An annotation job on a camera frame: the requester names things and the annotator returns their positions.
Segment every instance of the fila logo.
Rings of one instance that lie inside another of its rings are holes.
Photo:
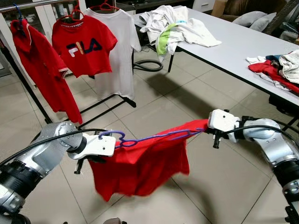
[[[67,49],[69,49],[69,53],[72,57],[75,57],[75,52],[77,52],[78,49],[82,55],[88,54],[88,53],[92,52],[93,50],[102,50],[102,46],[94,38],[92,38],[90,40],[89,49],[86,49],[86,50],[85,50],[85,47],[84,47],[84,44],[82,41],[69,44],[66,47],[67,47]]]

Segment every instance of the metal rack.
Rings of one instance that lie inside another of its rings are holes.
[[[31,2],[31,3],[24,3],[24,4],[20,4],[18,5],[18,8],[21,9],[26,9],[26,8],[31,8],[31,7],[36,7],[36,6],[44,6],[44,5],[49,5],[49,4],[55,4],[55,3],[62,3],[62,2],[68,2],[68,1],[73,1],[73,0],[42,0],[42,1],[37,1],[37,2]],[[8,7],[2,7],[0,8],[0,13],[3,12],[8,12],[8,11],[14,11],[17,10],[15,6],[8,6]],[[36,103],[37,107],[40,109],[40,111],[42,112],[43,116],[45,117],[45,121],[47,124],[52,123],[51,118],[48,116],[47,112],[45,111],[45,109],[43,108],[43,106],[41,105],[41,103],[39,102],[38,98],[36,97],[36,95],[34,94],[34,92],[32,91],[30,85],[28,84],[27,80],[25,79],[25,77],[23,76],[22,72],[20,71],[19,67],[17,66],[16,62],[14,61],[9,49],[4,45],[3,41],[0,39],[0,49],[1,52],[3,53],[3,55],[5,56],[5,58],[8,60],[8,62],[11,64],[12,68],[15,70],[17,76],[19,77],[20,81],[23,83],[24,87],[26,88],[26,90],[28,91],[29,95],[32,97],[32,99],[34,100],[34,102]],[[94,105],[80,111],[80,113],[84,113],[102,103],[104,103],[105,101],[109,100],[110,98],[112,98],[115,95],[109,96],[106,99],[95,103]],[[92,119],[89,119],[88,121],[84,122],[83,124],[81,124],[78,129],[82,128],[83,126],[89,124],[90,122],[96,120],[97,118],[103,116],[104,114],[112,111],[113,109],[115,109],[116,107],[122,105],[123,103],[128,103],[130,106],[132,107],[136,107],[136,103],[132,100],[130,100],[129,98],[126,97],[122,97],[120,95],[118,95],[120,98],[122,98],[122,101],[119,102],[118,104],[112,106],[111,108],[109,108],[108,110],[104,111],[103,113],[95,116]]]

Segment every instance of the red hanger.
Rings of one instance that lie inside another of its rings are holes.
[[[92,7],[89,7],[89,8],[93,10],[94,8],[99,7],[100,10],[104,10],[104,11],[110,11],[110,10],[112,10],[113,8],[119,10],[118,7],[114,7],[114,6],[109,5],[109,4],[107,3],[107,1],[108,1],[108,0],[105,0],[105,2],[102,3],[102,4],[100,4],[99,6],[92,6]]]
[[[77,3],[77,5],[76,5],[74,8],[75,8],[75,9],[80,9],[79,0],[78,0],[78,3]]]
[[[83,17],[84,17],[83,12],[81,12],[79,9],[74,9],[74,10],[71,12],[70,15],[65,15],[65,16],[59,18],[59,21],[65,19],[65,18],[67,18],[67,17],[70,17],[73,21],[81,21],[81,20],[77,20],[77,19],[74,19],[74,18],[73,18],[73,14],[74,14],[74,12],[79,12],[79,13],[81,13],[81,14],[83,15]]]

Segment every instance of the plastic clothes hanger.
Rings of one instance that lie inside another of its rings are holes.
[[[83,18],[84,18],[84,14],[83,14],[83,12],[81,12],[79,9],[74,9],[74,10],[71,12],[70,15],[65,15],[65,16],[59,18],[59,21],[65,19],[65,18],[68,18],[68,17],[70,17],[73,21],[82,21],[81,19],[74,19],[74,18],[73,18],[73,14],[74,14],[74,12],[79,12],[80,14],[83,15]]]
[[[16,7],[16,9],[18,10],[18,13],[19,13],[18,20],[19,20],[19,29],[20,29],[20,32],[25,36],[25,32],[23,30],[23,24],[22,24],[22,20],[23,20],[22,13],[21,13],[19,7],[15,3],[13,5]]]
[[[173,139],[170,139],[170,141],[182,139],[182,138],[185,138],[185,137],[188,137],[188,136],[192,136],[192,135],[196,135],[196,134],[204,132],[203,128],[196,128],[196,130],[197,130],[196,132],[192,132],[189,129],[179,130],[179,131],[169,132],[169,133],[166,133],[166,134],[152,135],[152,136],[149,136],[147,138],[137,139],[137,140],[136,139],[127,139],[127,140],[124,139],[125,136],[126,136],[124,132],[120,132],[120,131],[106,131],[106,132],[103,132],[102,134],[99,134],[99,139],[102,139],[102,136],[104,136],[104,135],[111,135],[113,133],[120,134],[121,137],[119,138],[119,140],[121,142],[120,142],[119,146],[115,147],[115,149],[117,149],[117,148],[120,148],[120,147],[134,146],[134,145],[136,145],[140,141],[144,141],[144,140],[148,140],[148,139],[153,139],[153,138],[161,138],[161,137],[165,137],[165,136],[169,136],[169,135],[173,135],[173,134],[177,134],[177,133],[186,133],[186,134],[182,135],[182,136],[179,136],[179,137],[176,137],[176,138],[173,138]]]
[[[108,0],[105,0],[105,2],[102,3],[102,4],[100,4],[99,6],[91,6],[91,7],[89,7],[89,8],[93,10],[94,8],[99,7],[100,10],[104,10],[104,11],[111,11],[111,10],[113,10],[113,9],[117,9],[117,10],[119,10],[118,7],[114,7],[114,6],[109,5],[109,4],[107,3],[107,1],[108,1]]]
[[[78,4],[74,7],[74,9],[80,9],[79,0],[78,0]]]

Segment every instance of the red shirt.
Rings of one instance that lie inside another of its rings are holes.
[[[205,131],[207,121],[194,120],[158,135],[185,129],[197,132],[197,128],[202,128]],[[106,201],[109,201],[113,193],[146,196],[173,174],[189,174],[186,139],[191,136],[171,140],[185,135],[186,133],[177,133],[144,140],[131,147],[120,147],[112,157],[103,158],[106,163],[89,161],[97,192]]]
[[[19,21],[11,23],[11,31],[21,62],[54,112],[64,111],[72,122],[82,123],[73,95],[63,79],[68,70],[63,60],[44,35],[22,20],[23,35]]]
[[[52,43],[76,77],[112,72],[109,53],[117,39],[95,18],[85,15],[72,24],[57,21],[53,26]]]

